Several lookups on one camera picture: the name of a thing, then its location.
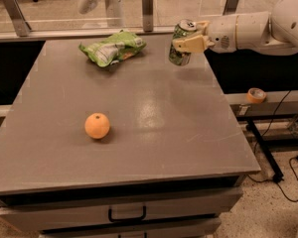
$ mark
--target black cable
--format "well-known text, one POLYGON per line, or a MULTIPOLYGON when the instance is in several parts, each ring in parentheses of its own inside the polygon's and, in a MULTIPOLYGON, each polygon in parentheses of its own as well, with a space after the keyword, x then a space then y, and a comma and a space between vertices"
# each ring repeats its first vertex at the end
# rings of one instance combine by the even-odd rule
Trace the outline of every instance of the black cable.
MULTIPOLYGON (((283 96, 283 98, 279 101, 277 107, 275 108, 274 112, 272 113, 272 116, 274 116, 274 115, 276 114, 276 112, 277 112, 277 110, 279 109, 280 105, 283 103, 283 101, 284 101, 285 98, 289 95, 290 92, 291 92, 291 90, 289 90, 289 91, 285 94, 285 96, 283 96)), ((270 129, 271 124, 272 124, 273 121, 274 121, 274 118, 271 119, 271 121, 270 121, 270 123, 269 123, 269 125, 268 125, 268 128, 266 129, 266 131, 265 131, 263 134, 261 134, 261 137, 263 137, 263 136, 269 131, 269 129, 270 129)), ((257 147, 257 145, 258 145, 258 142, 256 142, 256 144, 255 144, 255 146, 254 146, 254 149, 253 149, 254 154, 256 153, 256 147, 257 147)), ((294 160, 294 159, 296 159, 296 158, 291 158, 291 159, 289 160, 289 166, 290 166, 291 170, 293 171, 293 173, 294 173, 294 175, 295 175, 295 177, 296 177, 296 179, 297 179, 297 181, 298 181, 297 174, 296 174, 294 168, 293 168, 292 165, 291 165, 291 161, 294 160)), ((274 182, 274 183, 276 183, 276 184, 278 185, 278 187, 280 188, 280 190, 281 190, 281 192, 283 193, 283 195, 284 195, 289 201, 291 201, 291 202, 298 202, 298 199, 295 199, 295 200, 294 200, 294 199, 289 198, 289 197, 286 195, 286 193, 284 192, 284 190, 282 189, 282 187, 278 184, 278 182, 275 182, 275 181, 273 181, 272 179, 256 180, 256 179, 252 178, 250 175, 248 175, 248 178, 251 179, 251 180, 254 181, 254 182, 257 182, 257 183, 271 182, 271 181, 272 181, 272 182, 274 182)))

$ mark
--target orange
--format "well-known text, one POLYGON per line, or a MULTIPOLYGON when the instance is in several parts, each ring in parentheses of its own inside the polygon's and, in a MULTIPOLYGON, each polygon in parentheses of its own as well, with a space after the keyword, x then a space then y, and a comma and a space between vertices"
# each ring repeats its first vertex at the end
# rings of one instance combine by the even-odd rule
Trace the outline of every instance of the orange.
POLYGON ((85 132, 93 139, 101 139, 109 132, 110 123, 102 113, 93 113, 85 121, 85 132))

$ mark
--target snack bag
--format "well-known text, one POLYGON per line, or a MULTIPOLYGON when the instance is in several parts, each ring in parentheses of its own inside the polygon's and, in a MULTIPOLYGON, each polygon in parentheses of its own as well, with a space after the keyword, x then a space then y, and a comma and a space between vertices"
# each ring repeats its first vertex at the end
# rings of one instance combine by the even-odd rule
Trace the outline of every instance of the snack bag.
POLYGON ((146 43, 136 34, 121 31, 100 43, 87 47, 80 44, 78 48, 98 66, 106 67, 135 56, 145 46, 146 43))

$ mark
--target can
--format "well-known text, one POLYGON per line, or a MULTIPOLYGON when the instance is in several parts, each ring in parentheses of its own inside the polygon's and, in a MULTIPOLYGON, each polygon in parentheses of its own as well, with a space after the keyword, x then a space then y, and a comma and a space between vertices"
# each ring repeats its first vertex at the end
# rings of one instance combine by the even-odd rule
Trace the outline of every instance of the can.
MULTIPOLYGON (((172 40, 183 38, 194 34, 197 31, 197 25, 192 20, 181 20, 173 32, 172 40)), ((169 61, 178 66, 184 66, 189 63, 191 53, 177 52, 171 43, 169 51, 169 61)))

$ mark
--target roll of tape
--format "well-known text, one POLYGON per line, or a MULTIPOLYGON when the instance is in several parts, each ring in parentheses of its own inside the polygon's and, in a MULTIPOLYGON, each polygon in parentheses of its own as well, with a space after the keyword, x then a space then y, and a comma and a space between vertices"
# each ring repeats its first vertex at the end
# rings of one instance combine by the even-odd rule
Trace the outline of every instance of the roll of tape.
POLYGON ((247 99, 251 103, 261 103, 265 100, 267 94, 259 88, 250 88, 247 92, 247 99))

